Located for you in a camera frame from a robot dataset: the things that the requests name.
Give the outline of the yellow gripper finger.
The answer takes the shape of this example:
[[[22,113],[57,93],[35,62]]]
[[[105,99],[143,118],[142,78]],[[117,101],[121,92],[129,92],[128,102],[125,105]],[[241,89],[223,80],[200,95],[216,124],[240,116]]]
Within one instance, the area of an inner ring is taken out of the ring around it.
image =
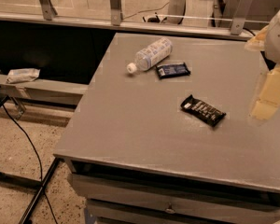
[[[265,50],[265,40],[268,32],[269,26],[262,28],[256,35],[250,38],[245,43],[245,49],[249,51],[264,51]]]
[[[270,119],[280,107],[280,64],[271,70],[256,100],[251,116],[259,120]]]

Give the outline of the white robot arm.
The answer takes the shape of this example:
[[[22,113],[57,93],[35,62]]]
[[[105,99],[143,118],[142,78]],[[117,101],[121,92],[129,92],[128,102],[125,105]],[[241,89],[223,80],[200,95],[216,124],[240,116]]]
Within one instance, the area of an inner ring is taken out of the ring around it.
[[[265,57],[275,63],[266,75],[251,116],[259,120],[270,119],[280,107],[280,10],[270,23],[245,43],[245,49],[263,51]]]

